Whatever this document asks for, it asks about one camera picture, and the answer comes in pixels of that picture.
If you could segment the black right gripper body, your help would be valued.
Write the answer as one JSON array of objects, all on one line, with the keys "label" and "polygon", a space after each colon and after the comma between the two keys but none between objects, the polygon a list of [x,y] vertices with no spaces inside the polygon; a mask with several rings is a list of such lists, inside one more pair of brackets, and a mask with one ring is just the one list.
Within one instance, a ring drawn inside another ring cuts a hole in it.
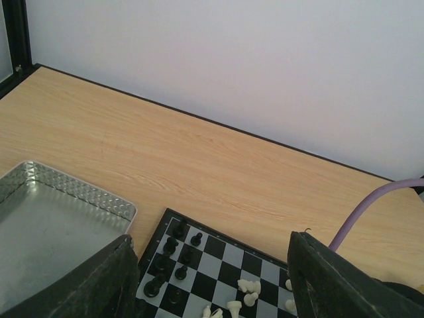
[{"label": "black right gripper body", "polygon": [[385,285],[387,288],[397,292],[398,294],[408,298],[411,301],[423,301],[424,295],[417,289],[411,288],[407,285],[395,283],[395,282],[383,282],[378,280],[381,284]]}]

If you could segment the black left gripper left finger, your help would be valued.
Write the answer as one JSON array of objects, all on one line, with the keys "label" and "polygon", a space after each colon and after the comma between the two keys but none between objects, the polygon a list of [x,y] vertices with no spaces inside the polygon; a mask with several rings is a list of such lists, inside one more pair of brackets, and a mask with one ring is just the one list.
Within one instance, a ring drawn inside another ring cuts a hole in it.
[{"label": "black left gripper left finger", "polygon": [[136,317],[138,258],[121,235],[2,317]]}]

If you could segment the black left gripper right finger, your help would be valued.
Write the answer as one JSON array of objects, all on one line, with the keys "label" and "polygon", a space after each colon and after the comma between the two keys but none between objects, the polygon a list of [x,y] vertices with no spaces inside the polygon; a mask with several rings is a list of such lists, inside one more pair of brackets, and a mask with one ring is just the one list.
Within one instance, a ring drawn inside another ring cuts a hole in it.
[{"label": "black left gripper right finger", "polygon": [[292,232],[288,270],[298,317],[422,317],[411,301],[328,249],[307,232]]}]

